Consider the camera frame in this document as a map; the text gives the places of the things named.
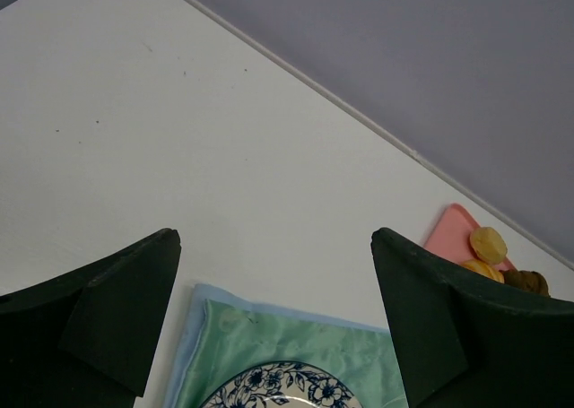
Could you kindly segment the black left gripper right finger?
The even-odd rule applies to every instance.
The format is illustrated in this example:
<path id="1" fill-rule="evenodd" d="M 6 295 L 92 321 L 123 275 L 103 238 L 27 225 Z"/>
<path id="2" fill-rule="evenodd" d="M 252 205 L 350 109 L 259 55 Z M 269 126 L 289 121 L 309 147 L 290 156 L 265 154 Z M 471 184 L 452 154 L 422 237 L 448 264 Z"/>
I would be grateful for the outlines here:
<path id="1" fill-rule="evenodd" d="M 388 228 L 371 251 L 410 406 L 572 406 L 571 302 L 485 278 Z"/>

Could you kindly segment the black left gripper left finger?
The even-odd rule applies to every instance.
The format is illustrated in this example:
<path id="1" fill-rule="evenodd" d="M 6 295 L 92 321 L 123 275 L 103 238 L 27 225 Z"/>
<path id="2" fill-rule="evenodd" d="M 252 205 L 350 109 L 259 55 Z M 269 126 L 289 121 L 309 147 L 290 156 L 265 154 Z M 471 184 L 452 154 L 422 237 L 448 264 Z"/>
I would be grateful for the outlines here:
<path id="1" fill-rule="evenodd" d="M 181 254 L 162 229 L 1 298 L 3 407 L 131 407 L 144 395 Z"/>

